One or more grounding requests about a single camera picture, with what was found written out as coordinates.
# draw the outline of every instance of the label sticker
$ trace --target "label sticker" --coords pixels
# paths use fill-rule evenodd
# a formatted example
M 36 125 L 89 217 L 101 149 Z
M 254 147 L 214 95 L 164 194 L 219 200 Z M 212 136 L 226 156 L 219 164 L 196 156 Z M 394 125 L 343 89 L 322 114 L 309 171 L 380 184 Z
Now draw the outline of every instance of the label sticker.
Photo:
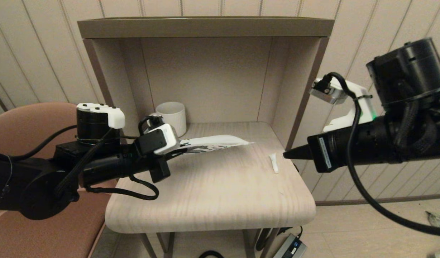
M 330 157 L 328 157 L 327 147 L 325 146 L 325 141 L 322 137 L 319 138 L 319 145 L 322 149 L 322 154 L 324 154 L 325 165 L 327 165 L 327 168 L 331 168 Z

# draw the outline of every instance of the wooden table top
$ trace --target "wooden table top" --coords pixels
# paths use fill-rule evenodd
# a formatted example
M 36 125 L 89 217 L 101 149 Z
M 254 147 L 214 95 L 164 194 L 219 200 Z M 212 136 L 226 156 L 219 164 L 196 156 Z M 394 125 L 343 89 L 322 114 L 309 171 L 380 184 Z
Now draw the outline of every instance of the wooden table top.
M 105 222 L 120 233 L 291 227 L 313 220 L 315 202 L 271 127 L 261 122 L 189 124 L 182 139 L 231 134 L 251 145 L 168 162 L 171 176 L 156 183 L 159 197 L 144 201 L 113 194 Z M 276 153 L 279 173 L 269 154 Z M 151 182 L 149 172 L 136 177 Z M 117 188 L 153 192 L 122 178 Z

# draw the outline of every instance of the shelf top board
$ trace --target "shelf top board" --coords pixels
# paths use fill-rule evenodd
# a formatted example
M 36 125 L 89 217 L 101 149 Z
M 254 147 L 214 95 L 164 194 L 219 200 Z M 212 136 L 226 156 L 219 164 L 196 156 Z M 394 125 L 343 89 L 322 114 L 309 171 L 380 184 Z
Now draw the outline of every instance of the shelf top board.
M 84 39 L 328 37 L 334 20 L 273 16 L 126 17 L 78 21 Z

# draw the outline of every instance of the wooden shelf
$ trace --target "wooden shelf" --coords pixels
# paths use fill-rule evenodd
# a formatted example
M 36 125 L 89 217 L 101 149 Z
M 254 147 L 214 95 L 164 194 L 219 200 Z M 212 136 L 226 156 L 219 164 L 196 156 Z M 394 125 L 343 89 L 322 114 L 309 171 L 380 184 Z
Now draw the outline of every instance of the wooden shelf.
M 84 39 L 328 37 L 334 20 L 296 17 L 130 17 L 78 21 Z
M 278 228 L 303 225 L 315 202 L 271 127 L 262 122 L 190 124 L 183 139 L 232 134 L 251 145 L 182 155 L 169 161 L 171 176 L 156 186 L 155 201 L 113 194 L 105 222 L 120 233 Z M 276 153 L 279 173 L 269 154 Z M 137 178 L 151 182 L 149 172 Z M 122 178 L 117 188 L 149 189 Z

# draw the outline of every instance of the white paper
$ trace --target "white paper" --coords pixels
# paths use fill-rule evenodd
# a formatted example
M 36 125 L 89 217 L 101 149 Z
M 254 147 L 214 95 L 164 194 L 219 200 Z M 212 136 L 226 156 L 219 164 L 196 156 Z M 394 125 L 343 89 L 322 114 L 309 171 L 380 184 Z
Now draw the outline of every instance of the white paper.
M 179 149 L 188 149 L 184 154 L 195 154 L 202 152 L 212 152 L 222 150 L 230 147 L 249 145 L 253 142 L 248 142 L 233 135 L 215 135 L 213 137 L 200 137 L 193 139 L 180 140 Z

